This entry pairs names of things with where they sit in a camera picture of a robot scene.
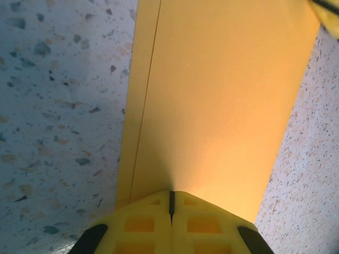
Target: white speckled surface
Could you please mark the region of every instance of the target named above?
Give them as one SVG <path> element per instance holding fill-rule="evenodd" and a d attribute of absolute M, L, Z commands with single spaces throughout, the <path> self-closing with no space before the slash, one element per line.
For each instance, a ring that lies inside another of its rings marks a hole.
<path fill-rule="evenodd" d="M 1 254 L 64 253 L 113 211 L 136 8 L 0 1 Z"/>
<path fill-rule="evenodd" d="M 339 249 L 339 43 L 323 29 L 256 225 L 275 253 Z"/>
<path fill-rule="evenodd" d="M 0 2 L 0 254 L 66 253 L 113 211 L 137 0 Z M 339 248 L 339 44 L 320 31 L 257 225 Z"/>

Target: yellow panel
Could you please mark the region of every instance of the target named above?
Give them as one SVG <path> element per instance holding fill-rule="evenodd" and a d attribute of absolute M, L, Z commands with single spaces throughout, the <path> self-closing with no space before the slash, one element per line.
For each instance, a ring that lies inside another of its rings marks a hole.
<path fill-rule="evenodd" d="M 130 202 L 160 0 L 140 0 L 133 43 L 115 208 Z"/>
<path fill-rule="evenodd" d="M 318 27 L 306 0 L 162 0 L 140 137 L 128 98 L 117 199 L 186 191 L 253 222 Z M 148 57 L 133 52 L 129 95 Z"/>

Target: black rubber tip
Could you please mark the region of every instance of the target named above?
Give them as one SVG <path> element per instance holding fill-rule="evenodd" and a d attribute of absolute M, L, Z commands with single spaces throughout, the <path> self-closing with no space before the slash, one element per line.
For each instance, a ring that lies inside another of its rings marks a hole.
<path fill-rule="evenodd" d="M 251 254 L 274 254 L 258 232 L 245 226 L 239 226 L 238 232 L 243 238 Z"/>
<path fill-rule="evenodd" d="M 94 254 L 107 229 L 105 224 L 87 229 L 68 254 Z"/>
<path fill-rule="evenodd" d="M 339 16 L 339 6 L 336 6 L 326 0 L 312 0 L 312 2 L 316 3 L 317 5 L 320 5 L 322 8 L 325 8 L 328 11 Z"/>

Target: yellow plastic part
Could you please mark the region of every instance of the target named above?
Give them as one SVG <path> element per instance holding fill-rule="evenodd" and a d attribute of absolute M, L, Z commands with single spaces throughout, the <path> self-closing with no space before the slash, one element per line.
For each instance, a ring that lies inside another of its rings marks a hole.
<path fill-rule="evenodd" d="M 326 2 L 339 8 L 339 0 L 326 0 Z M 328 32 L 339 39 L 339 16 L 312 1 L 310 3 Z"/>
<path fill-rule="evenodd" d="M 255 221 L 319 20 L 307 0 L 140 0 L 117 208 L 165 189 Z"/>
<path fill-rule="evenodd" d="M 95 254 L 251 254 L 237 228 L 257 231 L 252 223 L 176 192 L 171 225 L 168 206 L 169 192 L 164 191 L 97 221 L 93 226 L 106 224 L 108 230 Z"/>
<path fill-rule="evenodd" d="M 160 192 L 98 220 L 108 230 L 95 254 L 170 254 L 169 194 Z"/>

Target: terrazzo floor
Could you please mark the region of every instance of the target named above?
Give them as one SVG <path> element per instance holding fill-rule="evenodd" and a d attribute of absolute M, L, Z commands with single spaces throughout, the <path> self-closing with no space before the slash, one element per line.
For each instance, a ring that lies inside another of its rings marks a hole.
<path fill-rule="evenodd" d="M 137 0 L 0 2 L 0 254 L 67 253 L 113 211 Z M 339 248 L 339 43 L 320 30 L 256 225 Z"/>

